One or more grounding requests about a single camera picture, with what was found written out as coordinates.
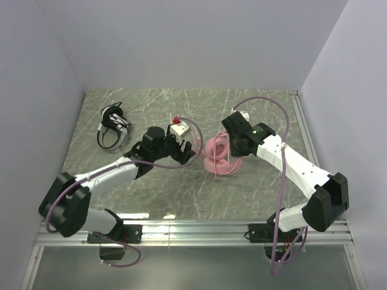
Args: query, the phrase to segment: marble surface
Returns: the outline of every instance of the marble surface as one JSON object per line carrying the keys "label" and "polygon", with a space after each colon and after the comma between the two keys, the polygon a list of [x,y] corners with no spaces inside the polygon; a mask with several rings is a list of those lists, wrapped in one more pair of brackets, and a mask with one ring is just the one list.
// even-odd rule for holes
{"label": "marble surface", "polygon": [[[176,115],[196,121],[207,141],[222,129],[220,122],[230,114],[232,106],[255,95],[271,97],[286,108],[291,121],[287,143],[307,157],[287,90],[92,89],[86,94],[63,170],[75,175],[107,165],[140,141],[148,127],[166,129]],[[101,149],[96,141],[100,111],[112,100],[123,102],[125,117],[133,123],[130,137],[114,153]],[[240,110],[249,112],[252,125],[263,122],[279,134],[283,133],[285,118],[274,104],[254,100],[241,105]],[[106,143],[113,137],[113,133],[107,135]],[[159,163],[176,165],[172,158]],[[204,170],[201,157],[184,169],[154,168],[140,179],[120,184],[100,195],[91,207],[109,208],[117,213],[147,213],[151,219],[167,215],[177,219],[266,219],[275,212],[280,177],[273,166],[247,156],[236,174],[218,176],[214,180],[213,175]],[[301,191],[287,180],[282,206],[292,207],[305,200]]]}

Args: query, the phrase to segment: metal frame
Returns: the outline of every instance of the metal frame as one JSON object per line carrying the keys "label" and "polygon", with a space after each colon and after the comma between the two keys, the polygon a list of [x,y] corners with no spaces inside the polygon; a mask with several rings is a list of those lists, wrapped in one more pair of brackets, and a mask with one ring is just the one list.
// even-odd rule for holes
{"label": "metal frame", "polygon": [[[290,91],[290,98],[296,113],[296,118],[300,126],[302,138],[307,149],[308,159],[319,166],[316,151],[302,112],[298,91]],[[140,224],[143,226],[141,244],[138,247],[146,246],[195,246],[195,247],[261,247],[261,243],[250,243],[243,238],[247,231],[247,225],[252,223],[266,223],[264,220],[149,220],[141,219],[138,216],[123,214],[125,224]],[[87,244],[85,231],[64,238],[60,234],[49,234],[44,225],[39,228],[33,252],[27,266],[22,288],[31,290],[36,277],[37,269],[41,261],[44,247],[99,247],[100,244]],[[330,228],[319,233],[313,229],[308,231],[307,245],[343,245],[348,263],[357,289],[368,289],[365,278],[356,256],[350,229],[346,221],[336,221]],[[109,245],[110,247],[120,247],[119,245]]]}
{"label": "metal frame", "polygon": [[[317,158],[317,154],[313,146],[312,138],[309,133],[308,125],[305,120],[304,113],[302,111],[300,99],[298,96],[298,91],[292,91],[290,93],[290,98],[291,98],[291,101],[293,102],[294,110],[296,111],[296,118],[300,126],[302,139],[304,140],[305,147],[307,148],[308,159],[310,162],[314,163],[314,165],[317,165],[320,167],[319,160]],[[360,265],[359,258],[357,257],[357,254],[356,254],[355,246],[353,245],[353,243],[344,245],[344,250],[345,250],[346,257],[348,259],[348,263],[350,265],[352,277],[354,279],[356,288],[359,290],[367,290],[368,286],[366,284],[364,272]]]}
{"label": "metal frame", "polygon": [[22,286],[20,289],[22,290],[32,290],[34,285],[37,269],[39,268],[39,264],[42,260],[43,255],[43,246],[34,246],[32,249],[30,261],[28,262],[27,270],[24,274]]}
{"label": "metal frame", "polygon": [[[250,243],[243,234],[248,224],[266,224],[266,220],[125,220],[124,224],[143,226],[141,243],[137,247],[256,247],[262,243]],[[42,224],[36,246],[40,247],[99,247],[100,244],[86,242],[87,231],[63,238],[60,234],[47,233]],[[308,231],[307,245],[351,245],[353,243],[346,221],[337,221],[326,232],[314,229]],[[103,246],[121,247],[120,245],[102,244]]]}

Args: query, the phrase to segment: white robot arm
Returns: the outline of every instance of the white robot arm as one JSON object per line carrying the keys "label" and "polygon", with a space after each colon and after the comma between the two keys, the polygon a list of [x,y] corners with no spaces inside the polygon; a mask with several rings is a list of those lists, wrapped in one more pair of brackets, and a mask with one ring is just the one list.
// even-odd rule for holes
{"label": "white robot arm", "polygon": [[192,145],[184,140],[189,132],[190,127],[177,119],[168,126],[166,133],[160,127],[150,127],[143,139],[117,161],[75,176],[61,173],[42,201],[39,213],[63,237],[86,230],[124,242],[123,221],[111,210],[89,208],[90,201],[118,184],[148,173],[156,160],[171,156],[180,164],[192,163],[198,155],[192,158],[195,155]]}
{"label": "white robot arm", "polygon": [[[281,148],[284,147],[286,177],[308,199],[303,204],[282,209],[279,229],[285,233],[310,226],[317,231],[325,231],[349,207],[347,179],[341,173],[333,176],[318,168],[283,143],[273,129],[263,123],[251,126],[248,119],[240,112],[234,112],[222,121],[229,134],[231,155],[253,154],[282,171]],[[268,220],[268,224],[273,224],[274,217]]]}

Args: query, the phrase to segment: white wall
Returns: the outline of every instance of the white wall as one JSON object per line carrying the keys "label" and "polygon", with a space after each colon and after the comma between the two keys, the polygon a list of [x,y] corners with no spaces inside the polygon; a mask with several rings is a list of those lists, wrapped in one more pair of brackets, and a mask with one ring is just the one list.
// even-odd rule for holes
{"label": "white wall", "polygon": [[82,86],[35,1],[0,1],[0,289],[19,289]]}
{"label": "white wall", "polygon": [[350,0],[301,90],[320,163],[348,177],[371,289],[387,284],[387,2]]}
{"label": "white wall", "polygon": [[299,89],[347,0],[37,0],[85,87]]}

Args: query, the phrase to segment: black and white device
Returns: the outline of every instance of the black and white device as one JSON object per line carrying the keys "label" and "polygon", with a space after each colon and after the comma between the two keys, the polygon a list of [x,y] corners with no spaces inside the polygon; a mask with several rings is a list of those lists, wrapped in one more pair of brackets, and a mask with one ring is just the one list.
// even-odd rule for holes
{"label": "black and white device", "polygon": [[[106,150],[117,150],[125,141],[128,129],[131,123],[123,116],[120,106],[122,102],[112,101],[111,105],[106,106],[101,111],[102,121],[98,126],[97,143]],[[111,145],[105,145],[104,137],[108,129],[117,133],[117,139]]]}
{"label": "black and white device", "polygon": [[[301,189],[308,201],[281,210],[279,229],[282,233],[304,227],[325,231],[348,209],[348,181],[341,173],[332,175],[318,168],[283,143],[266,124],[251,126],[238,111],[225,118],[222,124],[229,134],[232,156],[252,154],[282,171],[281,148],[285,149],[286,177]],[[274,221],[275,214],[267,221],[269,232]]]}

